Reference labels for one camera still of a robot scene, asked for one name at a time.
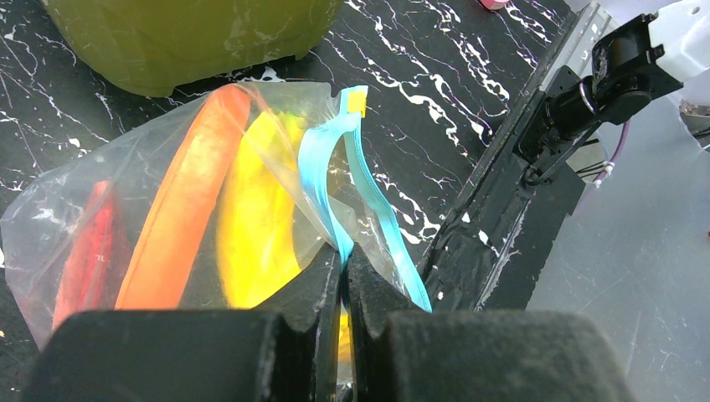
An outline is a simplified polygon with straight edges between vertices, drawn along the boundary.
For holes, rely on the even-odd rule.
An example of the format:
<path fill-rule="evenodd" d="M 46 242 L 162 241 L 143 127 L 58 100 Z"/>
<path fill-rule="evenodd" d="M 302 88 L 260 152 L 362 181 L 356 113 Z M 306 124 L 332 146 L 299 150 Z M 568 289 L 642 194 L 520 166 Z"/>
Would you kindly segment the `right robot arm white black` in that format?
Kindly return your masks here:
<path fill-rule="evenodd" d="M 678 1 L 612 30 L 591 49 L 590 75 L 564 65 L 540 91 L 516 145 L 528 163 L 524 183 L 548 181 L 603 124 L 621 126 L 614 154 L 594 178 L 599 186 L 615 167 L 631 118 L 708 69 L 707 1 Z"/>

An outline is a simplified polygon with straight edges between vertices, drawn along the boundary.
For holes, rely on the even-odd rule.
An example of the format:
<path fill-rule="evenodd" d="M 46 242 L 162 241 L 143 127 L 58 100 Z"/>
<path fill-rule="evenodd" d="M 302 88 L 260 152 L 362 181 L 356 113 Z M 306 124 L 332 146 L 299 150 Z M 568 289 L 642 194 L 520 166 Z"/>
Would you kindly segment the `watermelon slice toy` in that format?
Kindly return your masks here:
<path fill-rule="evenodd" d="M 60 277 L 53 329 L 74 313 L 116 303 L 117 280 L 111 276 L 121 265 L 125 230 L 112 182 L 94 184 L 85 212 L 89 216 L 74 237 Z"/>

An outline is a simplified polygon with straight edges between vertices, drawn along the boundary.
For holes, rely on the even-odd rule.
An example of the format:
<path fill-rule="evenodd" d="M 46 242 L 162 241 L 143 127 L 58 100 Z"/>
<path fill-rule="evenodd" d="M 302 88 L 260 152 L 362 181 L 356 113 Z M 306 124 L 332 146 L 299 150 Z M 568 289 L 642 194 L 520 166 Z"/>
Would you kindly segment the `yellow banana toy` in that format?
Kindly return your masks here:
<path fill-rule="evenodd" d="M 293 168 L 289 156 L 306 121 L 291 113 L 259 114 L 244 134 L 219 201 L 217 267 L 232 308 L 251 308 L 271 297 L 301 271 L 293 241 L 295 203 L 267 167 L 260 149 Z"/>

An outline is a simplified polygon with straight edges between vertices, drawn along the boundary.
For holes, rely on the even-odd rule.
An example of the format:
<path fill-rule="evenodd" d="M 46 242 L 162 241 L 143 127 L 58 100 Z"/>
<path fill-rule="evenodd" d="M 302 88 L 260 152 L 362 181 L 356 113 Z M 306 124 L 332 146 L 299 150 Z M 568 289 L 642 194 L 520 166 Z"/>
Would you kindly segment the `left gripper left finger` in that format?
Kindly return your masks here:
<path fill-rule="evenodd" d="M 249 310 L 118 310 L 68 318 L 25 401 L 333 401 L 341 261 L 329 246 Z"/>

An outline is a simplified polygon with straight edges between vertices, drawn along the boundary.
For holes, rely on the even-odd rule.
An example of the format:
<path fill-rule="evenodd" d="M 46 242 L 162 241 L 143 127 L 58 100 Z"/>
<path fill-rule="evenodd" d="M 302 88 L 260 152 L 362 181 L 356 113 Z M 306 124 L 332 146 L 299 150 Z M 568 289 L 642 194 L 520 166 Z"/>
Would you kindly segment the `clear zip top bag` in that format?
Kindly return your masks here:
<path fill-rule="evenodd" d="M 43 346 L 89 310 L 256 307 L 360 247 L 431 308 L 363 148 L 366 85 L 224 85 L 43 173 L 1 218 L 7 284 Z"/>

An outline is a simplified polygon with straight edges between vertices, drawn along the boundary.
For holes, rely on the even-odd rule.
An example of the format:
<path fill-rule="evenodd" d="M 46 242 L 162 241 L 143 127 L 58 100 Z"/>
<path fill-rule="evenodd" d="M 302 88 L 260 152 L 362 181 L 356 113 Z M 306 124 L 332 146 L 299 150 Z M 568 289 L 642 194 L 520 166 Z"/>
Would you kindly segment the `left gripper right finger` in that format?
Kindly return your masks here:
<path fill-rule="evenodd" d="M 355 246 L 344 271 L 356 401 L 632 401 L 587 318 L 417 307 Z"/>

